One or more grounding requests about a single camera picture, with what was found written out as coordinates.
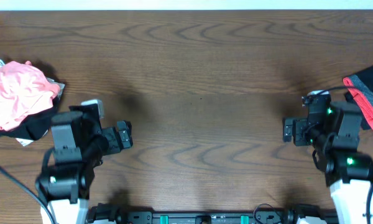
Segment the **folded cloth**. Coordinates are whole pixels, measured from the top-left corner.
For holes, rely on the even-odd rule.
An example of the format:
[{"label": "folded cloth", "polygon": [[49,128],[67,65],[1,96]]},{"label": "folded cloth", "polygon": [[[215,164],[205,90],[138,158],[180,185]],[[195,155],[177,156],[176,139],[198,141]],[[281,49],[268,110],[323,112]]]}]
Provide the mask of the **folded cloth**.
[{"label": "folded cloth", "polygon": [[373,66],[344,78],[343,82],[346,86],[354,86],[364,91],[348,89],[373,130],[373,96],[370,94],[373,92]]},{"label": "folded cloth", "polygon": [[12,130],[30,114],[52,108],[60,87],[25,64],[10,62],[0,68],[0,130]]}]

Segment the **brown tabletop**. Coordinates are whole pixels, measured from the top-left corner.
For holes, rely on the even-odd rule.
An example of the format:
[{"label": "brown tabletop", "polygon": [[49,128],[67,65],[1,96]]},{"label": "brown tabletop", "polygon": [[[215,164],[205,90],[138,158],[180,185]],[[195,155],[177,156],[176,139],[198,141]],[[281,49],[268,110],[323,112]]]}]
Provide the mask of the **brown tabletop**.
[{"label": "brown tabletop", "polygon": [[[91,206],[333,208],[313,148],[283,143],[282,118],[373,65],[373,11],[0,12],[0,58],[65,82],[61,111],[99,98],[104,127],[132,122],[134,147],[95,169]],[[34,189],[52,144],[50,133],[27,147],[2,138],[0,163]],[[359,150],[373,157],[372,131]],[[1,174],[0,223],[41,223]]]}]

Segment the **robotic arm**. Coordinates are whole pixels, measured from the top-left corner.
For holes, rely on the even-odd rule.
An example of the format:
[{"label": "robotic arm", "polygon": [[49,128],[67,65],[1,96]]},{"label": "robotic arm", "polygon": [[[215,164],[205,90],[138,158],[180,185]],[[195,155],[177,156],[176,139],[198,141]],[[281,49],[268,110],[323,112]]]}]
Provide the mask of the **robotic arm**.
[{"label": "robotic arm", "polygon": [[[93,169],[103,163],[103,156],[119,153],[133,144],[130,122],[118,121],[119,131],[115,127],[103,129],[99,122],[102,114],[102,102],[93,100],[71,106],[69,112],[52,118],[55,147],[46,153],[35,186],[57,223],[85,223]],[[48,166],[51,153],[54,166]],[[40,212],[43,223],[51,223],[43,208]]]},{"label": "robotic arm", "polygon": [[[358,106],[331,102],[328,92],[303,97],[306,118],[285,118],[283,140],[296,146],[314,147],[313,161],[325,174],[326,186],[336,207],[340,224],[366,223],[366,200],[373,182],[373,160],[357,152],[362,120]],[[373,223],[373,196],[371,200]]]}]

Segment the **white wall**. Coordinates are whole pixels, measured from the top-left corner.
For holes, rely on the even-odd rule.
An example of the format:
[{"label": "white wall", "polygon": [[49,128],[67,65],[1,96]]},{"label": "white wall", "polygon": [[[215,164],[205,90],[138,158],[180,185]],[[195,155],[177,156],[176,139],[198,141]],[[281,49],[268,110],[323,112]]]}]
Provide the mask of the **white wall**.
[{"label": "white wall", "polygon": [[0,11],[231,9],[373,9],[373,0],[0,0]]}]

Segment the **green tape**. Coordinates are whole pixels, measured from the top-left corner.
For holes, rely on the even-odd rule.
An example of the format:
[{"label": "green tape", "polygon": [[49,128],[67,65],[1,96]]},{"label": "green tape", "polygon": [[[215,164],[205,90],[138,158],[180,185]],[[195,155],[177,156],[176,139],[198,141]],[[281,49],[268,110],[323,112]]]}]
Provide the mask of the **green tape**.
[{"label": "green tape", "polygon": [[247,215],[241,215],[241,224],[249,224],[249,217]]},{"label": "green tape", "polygon": [[161,215],[160,216],[160,224],[168,224],[168,216]]}]

